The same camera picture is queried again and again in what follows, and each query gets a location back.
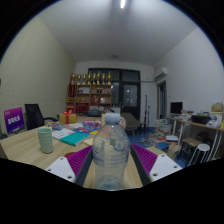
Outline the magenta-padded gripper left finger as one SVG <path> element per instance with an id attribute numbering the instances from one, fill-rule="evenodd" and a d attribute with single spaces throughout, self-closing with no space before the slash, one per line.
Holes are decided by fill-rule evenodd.
<path id="1" fill-rule="evenodd" d="M 79 186 L 83 186 L 92 158 L 92 147 L 88 146 L 68 157 L 59 157 L 46 168 L 46 171 Z"/>

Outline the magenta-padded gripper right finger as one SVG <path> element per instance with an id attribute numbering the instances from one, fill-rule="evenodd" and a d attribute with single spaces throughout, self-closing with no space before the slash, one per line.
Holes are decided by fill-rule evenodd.
<path id="1" fill-rule="evenodd" d="M 130 152 L 143 185 L 181 170 L 181 167 L 166 154 L 156 155 L 135 144 L 131 146 Z"/>

